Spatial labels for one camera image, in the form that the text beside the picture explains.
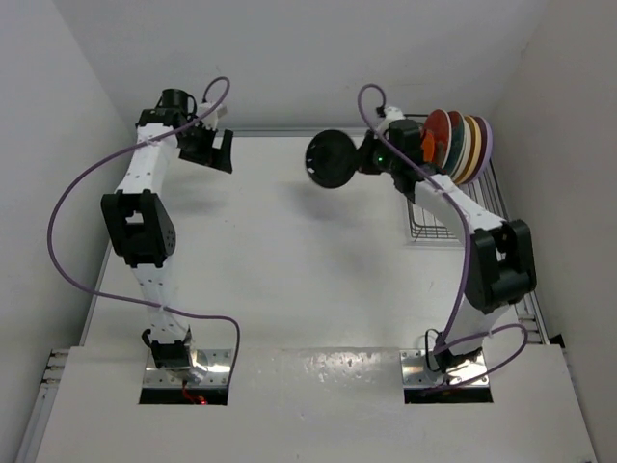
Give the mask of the black plate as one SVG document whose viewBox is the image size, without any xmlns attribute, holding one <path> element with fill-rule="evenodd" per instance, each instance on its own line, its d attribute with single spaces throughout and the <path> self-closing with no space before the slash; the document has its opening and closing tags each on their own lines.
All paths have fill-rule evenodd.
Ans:
<svg viewBox="0 0 617 463">
<path fill-rule="evenodd" d="M 360 158 L 353 140 L 340 130 L 319 132 L 309 142 L 305 153 L 309 178 L 326 189 L 337 189 L 345 185 L 359 165 Z"/>
</svg>

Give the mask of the orange plate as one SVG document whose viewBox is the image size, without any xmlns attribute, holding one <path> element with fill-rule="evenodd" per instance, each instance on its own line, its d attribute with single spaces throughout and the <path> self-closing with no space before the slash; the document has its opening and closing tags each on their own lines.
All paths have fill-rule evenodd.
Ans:
<svg viewBox="0 0 617 463">
<path fill-rule="evenodd" d="M 433 132 L 423 127 L 421 130 L 422 159 L 425 163 L 433 163 L 436 155 L 436 142 Z"/>
</svg>

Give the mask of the red floral plate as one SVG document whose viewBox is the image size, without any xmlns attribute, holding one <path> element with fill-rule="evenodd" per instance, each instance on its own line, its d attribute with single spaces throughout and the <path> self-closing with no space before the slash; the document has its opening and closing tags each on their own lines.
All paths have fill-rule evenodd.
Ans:
<svg viewBox="0 0 617 463">
<path fill-rule="evenodd" d="M 436 109 L 426 118 L 423 127 L 430 129 L 435 137 L 436 155 L 433 164 L 443 166 L 450 145 L 451 127 L 447 112 Z"/>
<path fill-rule="evenodd" d="M 447 115 L 450 120 L 451 135 L 447 158 L 443 161 L 443 169 L 448 175 L 452 176 L 456 170 L 463 149 L 465 125 L 463 122 L 463 115 L 460 112 L 448 111 Z"/>
</svg>

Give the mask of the cream white plate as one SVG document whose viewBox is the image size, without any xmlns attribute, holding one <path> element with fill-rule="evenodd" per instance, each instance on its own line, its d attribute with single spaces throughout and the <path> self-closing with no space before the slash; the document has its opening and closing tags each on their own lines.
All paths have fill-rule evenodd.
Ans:
<svg viewBox="0 0 617 463">
<path fill-rule="evenodd" d="M 463 117 L 463 121 L 464 121 L 464 144 L 461 150 L 461 154 L 460 154 L 456 169 L 454 171 L 454 174 L 452 175 L 452 178 L 456 184 L 459 183 L 459 180 L 462 177 L 462 174 L 469 160 L 469 156 L 471 152 L 472 136 L 474 135 L 474 129 L 471 124 L 470 116 L 465 115 Z"/>
</svg>

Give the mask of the yellow bear plate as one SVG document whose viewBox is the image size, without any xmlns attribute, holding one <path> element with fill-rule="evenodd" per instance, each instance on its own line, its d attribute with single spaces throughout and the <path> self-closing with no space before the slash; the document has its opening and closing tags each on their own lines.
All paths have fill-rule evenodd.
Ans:
<svg viewBox="0 0 617 463">
<path fill-rule="evenodd" d="M 466 183 L 471 179 L 471 175 L 479 164 L 482 147 L 482 134 L 479 122 L 473 116 L 465 116 L 465 120 L 470 128 L 470 152 L 463 172 L 459 175 L 459 184 Z"/>
</svg>

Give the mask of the purple plate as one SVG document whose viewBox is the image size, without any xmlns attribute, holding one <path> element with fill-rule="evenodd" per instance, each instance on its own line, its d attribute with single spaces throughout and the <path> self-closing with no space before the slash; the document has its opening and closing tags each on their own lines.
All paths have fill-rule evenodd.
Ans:
<svg viewBox="0 0 617 463">
<path fill-rule="evenodd" d="M 472 183 L 479 179 L 479 177 L 483 174 L 492 157 L 493 146 L 494 146 L 494 136 L 491 125 L 489 122 L 483 118 L 478 116 L 473 116 L 475 121 L 479 124 L 480 132 L 481 132 L 481 151 L 479 160 L 476 163 L 474 170 L 471 175 L 466 180 L 466 183 Z"/>
</svg>

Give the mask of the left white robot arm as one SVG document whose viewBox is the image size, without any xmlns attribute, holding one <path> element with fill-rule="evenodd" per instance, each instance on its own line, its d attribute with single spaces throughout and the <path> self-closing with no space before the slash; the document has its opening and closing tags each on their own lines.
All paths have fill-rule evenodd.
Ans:
<svg viewBox="0 0 617 463">
<path fill-rule="evenodd" d="M 136 124 L 137 144 L 116 191 L 101 199 L 114 251 L 131 269 L 147 302 L 143 341 L 157 369 L 188 383 L 199 376 L 199 352 L 189 324 L 168 308 L 174 301 L 174 251 L 177 236 L 162 201 L 164 178 L 175 157 L 231 173 L 233 133 L 214 145 L 217 125 L 227 108 L 178 89 L 163 91 L 156 106 Z"/>
</svg>

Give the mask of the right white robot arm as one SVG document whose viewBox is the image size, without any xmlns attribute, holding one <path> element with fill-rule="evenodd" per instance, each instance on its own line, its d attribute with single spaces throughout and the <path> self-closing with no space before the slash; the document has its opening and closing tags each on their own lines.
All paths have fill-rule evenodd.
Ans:
<svg viewBox="0 0 617 463">
<path fill-rule="evenodd" d="M 387 173 L 395 189 L 430 212 L 464 246 L 461 283 L 428 364 L 446 372 L 476 358 L 484 339 L 502 331 L 498 320 L 537 286 L 531 230 L 523 220 L 493 214 L 423 159 L 423 131 L 413 120 L 391 120 L 366 131 L 362 170 Z"/>
</svg>

